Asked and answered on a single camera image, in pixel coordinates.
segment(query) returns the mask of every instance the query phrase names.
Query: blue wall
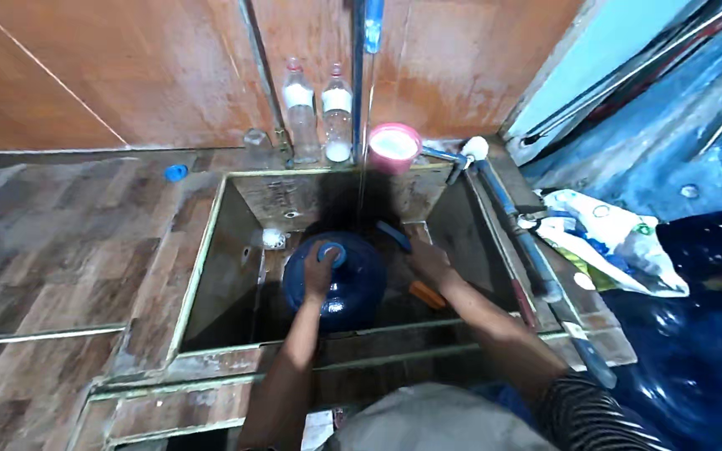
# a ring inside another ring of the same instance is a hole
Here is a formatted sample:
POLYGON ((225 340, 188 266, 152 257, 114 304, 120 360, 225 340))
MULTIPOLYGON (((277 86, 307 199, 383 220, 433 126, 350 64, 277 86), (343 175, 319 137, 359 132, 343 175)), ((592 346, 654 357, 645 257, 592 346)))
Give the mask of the blue wall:
MULTIPOLYGON (((603 0, 562 61, 509 128, 519 137, 642 50, 691 0, 603 0)), ((533 158, 562 129, 553 130, 515 154, 517 164, 533 158)))

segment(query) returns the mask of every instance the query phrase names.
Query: striped sleeve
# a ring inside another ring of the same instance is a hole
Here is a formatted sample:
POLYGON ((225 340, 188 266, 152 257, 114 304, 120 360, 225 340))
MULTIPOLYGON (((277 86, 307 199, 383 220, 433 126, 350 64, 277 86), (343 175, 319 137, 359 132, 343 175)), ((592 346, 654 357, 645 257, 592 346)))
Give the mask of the striped sleeve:
POLYGON ((550 441, 565 451, 669 449, 630 421, 605 389, 572 371, 550 386, 536 409, 536 421, 550 441))

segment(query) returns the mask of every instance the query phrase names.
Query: white bottle label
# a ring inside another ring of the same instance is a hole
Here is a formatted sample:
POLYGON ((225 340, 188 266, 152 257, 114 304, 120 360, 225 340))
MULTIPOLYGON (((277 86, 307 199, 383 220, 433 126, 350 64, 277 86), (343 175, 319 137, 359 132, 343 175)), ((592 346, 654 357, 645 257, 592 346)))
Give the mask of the white bottle label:
POLYGON ((345 110, 351 112, 353 95, 344 89, 335 87, 322 93, 322 111, 345 110))
POLYGON ((314 90, 308 89, 301 84, 292 84, 283 88, 283 101, 286 102, 286 108, 295 107, 297 105, 307 105, 314 107, 314 90))

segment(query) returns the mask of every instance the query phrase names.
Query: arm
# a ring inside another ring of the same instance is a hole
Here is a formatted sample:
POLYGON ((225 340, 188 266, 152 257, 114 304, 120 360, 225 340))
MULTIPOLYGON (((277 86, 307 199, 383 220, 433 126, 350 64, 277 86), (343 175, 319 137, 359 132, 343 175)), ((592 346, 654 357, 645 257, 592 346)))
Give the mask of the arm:
POLYGON ((322 261, 317 241, 305 261, 306 294, 272 367, 249 399, 238 448, 278 446, 300 449, 310 398, 311 364, 316 351, 319 312, 330 285, 331 265, 338 251, 322 261))
POLYGON ((539 337, 465 282, 445 251, 416 240, 412 248, 415 270, 439 288, 476 332, 481 347, 557 447, 666 449, 637 419, 627 419, 607 390, 576 374, 539 337))
POLYGON ((490 302, 450 266, 436 246, 412 240, 412 266, 439 289, 475 331, 481 347, 524 400, 535 406, 550 384, 569 367, 536 334, 490 302))

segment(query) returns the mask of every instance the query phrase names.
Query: hand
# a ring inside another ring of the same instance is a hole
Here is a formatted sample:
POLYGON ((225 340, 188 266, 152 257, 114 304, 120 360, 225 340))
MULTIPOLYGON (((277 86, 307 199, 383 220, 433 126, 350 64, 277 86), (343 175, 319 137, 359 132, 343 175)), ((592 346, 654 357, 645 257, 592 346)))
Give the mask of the hand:
POLYGON ((318 301, 321 305, 325 301, 327 290, 330 288, 330 278, 333 275, 333 261, 338 256, 338 249, 330 248, 322 261, 316 260, 319 248, 327 240, 316 241, 308 251, 306 257, 306 297, 305 301, 318 301))
POLYGON ((412 244, 412 253, 408 256, 408 263, 428 285, 441 289, 444 282, 457 275, 450 265, 447 253, 441 248, 417 238, 409 241, 412 244))

